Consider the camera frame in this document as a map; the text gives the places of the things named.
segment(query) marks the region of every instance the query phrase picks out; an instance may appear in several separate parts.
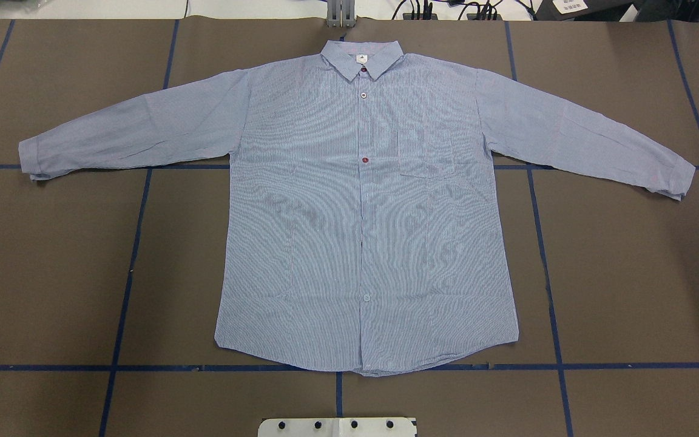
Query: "brown table surface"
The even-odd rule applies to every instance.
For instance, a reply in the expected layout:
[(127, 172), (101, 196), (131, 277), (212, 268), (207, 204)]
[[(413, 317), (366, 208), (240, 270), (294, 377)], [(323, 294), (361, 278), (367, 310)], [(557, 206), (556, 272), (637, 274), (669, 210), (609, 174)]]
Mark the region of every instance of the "brown table surface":
[(19, 171), (22, 139), (344, 32), (0, 21), (0, 435), (253, 436), (263, 418), (335, 415), (416, 417), (427, 437), (699, 435), (699, 24), (359, 19), (346, 34), (517, 78), (698, 166), (677, 203), (496, 157), (521, 338), (444, 370), (283, 371), (217, 348), (225, 158), (47, 183)]

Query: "striped shirt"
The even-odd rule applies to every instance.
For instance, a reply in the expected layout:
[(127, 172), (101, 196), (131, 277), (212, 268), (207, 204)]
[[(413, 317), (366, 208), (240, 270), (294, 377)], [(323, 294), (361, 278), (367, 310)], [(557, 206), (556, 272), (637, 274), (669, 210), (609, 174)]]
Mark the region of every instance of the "striped shirt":
[(519, 335), (492, 152), (681, 200), (694, 167), (567, 100), (397, 42), (136, 97), (19, 145), (44, 180), (230, 154), (215, 340), (383, 376)]

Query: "metal stand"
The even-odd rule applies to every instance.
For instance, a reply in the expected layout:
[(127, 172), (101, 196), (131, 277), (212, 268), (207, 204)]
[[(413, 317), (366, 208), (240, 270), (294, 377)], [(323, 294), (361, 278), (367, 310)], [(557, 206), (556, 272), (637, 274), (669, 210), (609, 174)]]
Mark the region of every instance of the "metal stand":
[(355, 0), (328, 0), (328, 27), (355, 27)]

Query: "white bracket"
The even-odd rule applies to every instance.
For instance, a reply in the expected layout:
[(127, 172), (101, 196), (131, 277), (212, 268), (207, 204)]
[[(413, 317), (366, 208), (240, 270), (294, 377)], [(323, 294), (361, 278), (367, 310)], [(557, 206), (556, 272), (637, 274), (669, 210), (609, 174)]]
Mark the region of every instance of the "white bracket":
[(355, 27), (355, 0), (327, 0), (328, 27)]
[(258, 437), (416, 437), (415, 418), (266, 419)]

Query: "chest pocket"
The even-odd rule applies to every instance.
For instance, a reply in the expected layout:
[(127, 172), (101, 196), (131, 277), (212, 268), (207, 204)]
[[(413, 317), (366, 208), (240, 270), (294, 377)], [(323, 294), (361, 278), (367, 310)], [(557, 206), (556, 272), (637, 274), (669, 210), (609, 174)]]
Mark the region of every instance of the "chest pocket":
[(447, 130), (402, 130), (397, 133), (400, 174), (441, 177), (454, 172), (454, 147)]

